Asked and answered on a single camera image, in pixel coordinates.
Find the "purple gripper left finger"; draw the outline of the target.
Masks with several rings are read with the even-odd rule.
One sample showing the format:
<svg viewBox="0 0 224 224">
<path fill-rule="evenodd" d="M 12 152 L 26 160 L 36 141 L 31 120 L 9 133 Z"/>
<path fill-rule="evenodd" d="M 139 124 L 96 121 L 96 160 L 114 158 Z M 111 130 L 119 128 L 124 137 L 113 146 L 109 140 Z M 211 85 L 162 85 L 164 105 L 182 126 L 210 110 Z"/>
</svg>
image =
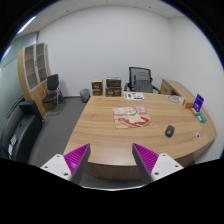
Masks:
<svg viewBox="0 0 224 224">
<path fill-rule="evenodd" d="M 83 145 L 64 156 L 64 159 L 71 171 L 71 182 L 79 184 L 85 171 L 91 150 L 90 145 Z"/>
</svg>

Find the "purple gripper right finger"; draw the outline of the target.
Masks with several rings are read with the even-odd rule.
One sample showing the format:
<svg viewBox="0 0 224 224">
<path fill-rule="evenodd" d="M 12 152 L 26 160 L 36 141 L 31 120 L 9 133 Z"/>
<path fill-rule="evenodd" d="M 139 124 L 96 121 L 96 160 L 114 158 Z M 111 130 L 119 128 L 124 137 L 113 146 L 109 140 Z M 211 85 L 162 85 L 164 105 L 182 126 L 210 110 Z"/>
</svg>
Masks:
<svg viewBox="0 0 224 224">
<path fill-rule="evenodd" d="M 159 155 L 139 144 L 132 144 L 132 154 L 144 184 L 152 182 L 151 172 Z"/>
</svg>

